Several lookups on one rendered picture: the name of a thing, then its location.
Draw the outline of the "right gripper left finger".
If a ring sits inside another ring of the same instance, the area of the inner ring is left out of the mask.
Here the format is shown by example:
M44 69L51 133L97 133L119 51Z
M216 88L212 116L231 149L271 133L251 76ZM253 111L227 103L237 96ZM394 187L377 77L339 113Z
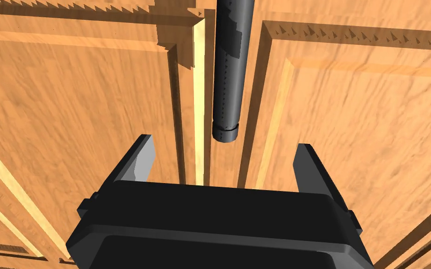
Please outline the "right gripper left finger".
M154 160L153 137L150 134L142 134L118 162L104 183L110 184L115 181L145 182L148 179Z

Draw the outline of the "wooden cupboard door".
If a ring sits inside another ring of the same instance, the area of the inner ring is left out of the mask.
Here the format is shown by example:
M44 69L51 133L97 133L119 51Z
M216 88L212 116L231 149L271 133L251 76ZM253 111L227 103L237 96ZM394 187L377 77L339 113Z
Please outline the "wooden cupboard door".
M431 0L255 0L239 135L205 184L297 191L298 143L376 269L431 269Z
M77 207L140 134L202 185L216 0L0 0L0 269L76 269Z

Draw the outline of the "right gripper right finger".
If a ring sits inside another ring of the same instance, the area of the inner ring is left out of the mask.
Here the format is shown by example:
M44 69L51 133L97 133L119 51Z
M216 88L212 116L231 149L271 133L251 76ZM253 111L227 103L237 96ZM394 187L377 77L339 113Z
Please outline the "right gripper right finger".
M299 192L324 194L340 208L349 211L334 181L323 166L311 144L299 143L293 160L293 170Z

